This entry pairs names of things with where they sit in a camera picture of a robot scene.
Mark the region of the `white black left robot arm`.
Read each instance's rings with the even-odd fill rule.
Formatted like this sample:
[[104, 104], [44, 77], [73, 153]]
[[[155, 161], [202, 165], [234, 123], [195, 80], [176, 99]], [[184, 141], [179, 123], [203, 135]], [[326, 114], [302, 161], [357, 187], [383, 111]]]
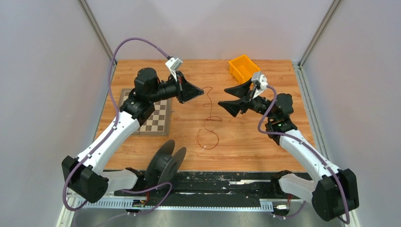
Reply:
[[117, 149], [155, 111], [155, 102], [177, 98], [183, 104], [204, 94], [203, 89], [188, 82], [181, 71], [160, 80], [153, 68], [142, 68], [134, 79], [134, 88], [117, 108], [115, 118], [105, 131], [76, 157], [66, 156], [62, 163], [63, 203], [71, 189], [87, 202], [95, 203], [106, 193], [127, 190], [133, 196], [144, 192], [145, 184], [133, 170], [105, 172], [104, 167]]

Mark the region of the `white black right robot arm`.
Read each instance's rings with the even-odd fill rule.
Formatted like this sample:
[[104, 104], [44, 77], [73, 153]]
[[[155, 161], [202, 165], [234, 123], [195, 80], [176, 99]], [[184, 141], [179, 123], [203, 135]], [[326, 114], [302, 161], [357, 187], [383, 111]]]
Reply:
[[349, 225], [350, 212], [359, 207], [357, 177], [352, 170], [333, 164], [304, 138], [290, 118], [294, 112], [291, 94], [277, 93], [267, 82], [251, 80], [224, 92], [238, 99], [219, 101], [219, 106], [233, 117], [248, 110], [262, 114], [258, 131], [289, 152], [311, 177], [306, 180], [289, 170], [277, 172], [271, 179], [272, 195], [294, 195], [310, 203], [322, 220], [338, 218]]

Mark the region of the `grey perforated cable spool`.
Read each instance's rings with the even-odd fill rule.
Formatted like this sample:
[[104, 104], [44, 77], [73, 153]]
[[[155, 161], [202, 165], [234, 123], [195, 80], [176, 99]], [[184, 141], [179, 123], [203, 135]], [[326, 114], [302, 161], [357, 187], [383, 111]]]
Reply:
[[145, 180], [150, 184], [162, 184], [172, 180], [186, 155], [186, 147], [179, 148], [174, 154], [175, 141], [168, 140], [155, 153], [146, 171]]

